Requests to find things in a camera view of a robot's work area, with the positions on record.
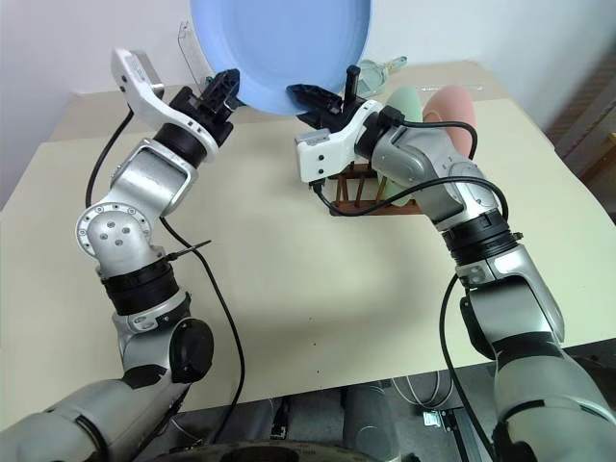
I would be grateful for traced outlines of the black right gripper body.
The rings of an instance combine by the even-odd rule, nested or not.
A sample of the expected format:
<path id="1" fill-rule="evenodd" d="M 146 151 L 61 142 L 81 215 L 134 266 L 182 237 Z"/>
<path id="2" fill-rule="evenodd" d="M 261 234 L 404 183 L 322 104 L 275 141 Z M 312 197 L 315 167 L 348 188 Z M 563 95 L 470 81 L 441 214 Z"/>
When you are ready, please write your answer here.
<path id="1" fill-rule="evenodd" d="M 333 119 L 333 127 L 335 129 L 344 129 L 352 121 L 355 113 L 366 102 L 366 99 L 358 94 L 360 72 L 361 69 L 357 65 L 350 65 L 346 69 L 342 110 Z"/>

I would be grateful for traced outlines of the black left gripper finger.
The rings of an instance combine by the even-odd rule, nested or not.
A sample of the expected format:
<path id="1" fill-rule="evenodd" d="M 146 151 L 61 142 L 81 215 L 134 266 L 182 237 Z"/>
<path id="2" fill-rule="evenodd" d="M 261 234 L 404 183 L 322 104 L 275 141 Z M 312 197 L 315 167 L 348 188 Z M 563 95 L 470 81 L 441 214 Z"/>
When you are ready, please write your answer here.
<path id="1" fill-rule="evenodd" d="M 222 108 L 217 112 L 216 115 L 216 141 L 217 144 L 224 144 L 231 132 L 233 131 L 234 125 L 229 120 L 230 116 L 234 114 L 233 109 Z"/>
<path id="2" fill-rule="evenodd" d="M 239 106 L 240 71 L 231 68 L 219 72 L 204 91 L 206 108 L 216 114 L 223 109 L 234 112 Z"/>

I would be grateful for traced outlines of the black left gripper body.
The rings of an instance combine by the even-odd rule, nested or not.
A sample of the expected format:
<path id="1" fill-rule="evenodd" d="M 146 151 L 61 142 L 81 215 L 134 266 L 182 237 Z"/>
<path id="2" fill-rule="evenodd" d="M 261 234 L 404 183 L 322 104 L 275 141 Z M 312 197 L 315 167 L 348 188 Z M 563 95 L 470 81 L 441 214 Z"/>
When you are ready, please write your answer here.
<path id="1" fill-rule="evenodd" d="M 169 106 L 196 121 L 213 137 L 217 135 L 216 100 L 209 88 L 196 95 L 190 87 L 184 86 L 170 100 Z"/>

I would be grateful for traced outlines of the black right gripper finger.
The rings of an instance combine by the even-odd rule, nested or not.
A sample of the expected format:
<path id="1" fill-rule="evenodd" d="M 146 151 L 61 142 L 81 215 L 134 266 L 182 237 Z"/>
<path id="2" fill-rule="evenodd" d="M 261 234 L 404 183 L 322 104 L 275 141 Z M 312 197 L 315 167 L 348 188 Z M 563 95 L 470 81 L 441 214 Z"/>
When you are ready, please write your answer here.
<path id="1" fill-rule="evenodd" d="M 297 119 L 313 129 L 329 129 L 331 125 L 330 113 L 321 110 L 312 110 L 296 116 Z"/>
<path id="2" fill-rule="evenodd" d="M 295 84 L 287 86 L 294 102 L 311 110 L 340 110 L 341 97 L 319 86 Z"/>

